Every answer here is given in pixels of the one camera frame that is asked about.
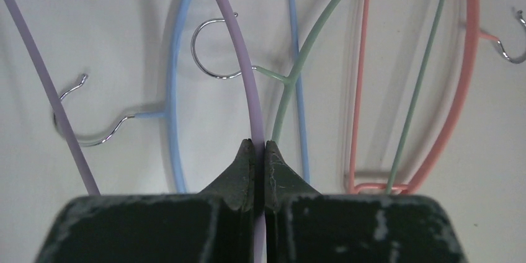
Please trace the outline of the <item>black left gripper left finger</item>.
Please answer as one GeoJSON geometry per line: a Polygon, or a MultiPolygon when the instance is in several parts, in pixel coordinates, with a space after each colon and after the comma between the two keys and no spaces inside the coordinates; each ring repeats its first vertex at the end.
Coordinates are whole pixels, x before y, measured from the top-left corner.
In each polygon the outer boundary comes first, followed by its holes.
{"type": "Polygon", "coordinates": [[[255,147],[195,194],[74,198],[37,262],[252,262],[255,147]]]}

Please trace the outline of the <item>purple plastic hanger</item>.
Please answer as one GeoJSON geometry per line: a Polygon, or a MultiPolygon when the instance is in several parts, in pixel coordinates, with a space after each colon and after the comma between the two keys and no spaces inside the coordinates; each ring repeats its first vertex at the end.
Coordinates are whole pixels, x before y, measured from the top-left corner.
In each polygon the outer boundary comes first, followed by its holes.
{"type": "MultiPolygon", "coordinates": [[[[78,140],[71,128],[66,112],[60,102],[57,91],[52,83],[51,77],[45,66],[43,58],[36,46],[36,43],[30,33],[30,30],[25,22],[24,17],[16,3],[16,0],[4,0],[6,6],[14,20],[14,23],[19,30],[22,40],[28,50],[30,58],[33,61],[37,74],[42,82],[44,90],[50,101],[53,113],[56,117],[56,122],[59,124],[65,140],[73,155],[73,159],[78,167],[82,181],[87,189],[87,196],[102,196],[99,192],[98,186],[92,175],[92,172],[85,160],[81,151],[78,140]]],[[[265,218],[261,213],[262,202],[261,192],[263,189],[261,182],[263,154],[265,150],[264,131],[262,126],[261,107],[259,105],[259,97],[257,93],[256,82],[254,74],[251,69],[251,61],[244,42],[239,24],[234,17],[234,12],[229,0],[216,0],[220,8],[223,18],[229,21],[228,31],[232,39],[234,50],[236,52],[240,69],[243,71],[243,83],[246,91],[247,105],[249,108],[249,119],[251,124],[251,138],[255,152],[256,163],[254,166],[254,233],[253,233],[253,255],[252,262],[261,259],[263,248],[265,245],[265,218]]]]}

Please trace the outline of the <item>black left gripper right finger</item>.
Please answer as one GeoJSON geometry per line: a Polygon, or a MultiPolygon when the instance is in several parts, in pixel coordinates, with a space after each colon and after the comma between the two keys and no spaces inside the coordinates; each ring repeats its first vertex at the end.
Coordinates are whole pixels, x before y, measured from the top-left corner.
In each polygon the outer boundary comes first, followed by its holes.
{"type": "Polygon", "coordinates": [[[445,210],[421,195],[322,194],[265,146],[268,262],[465,262],[445,210]]]}

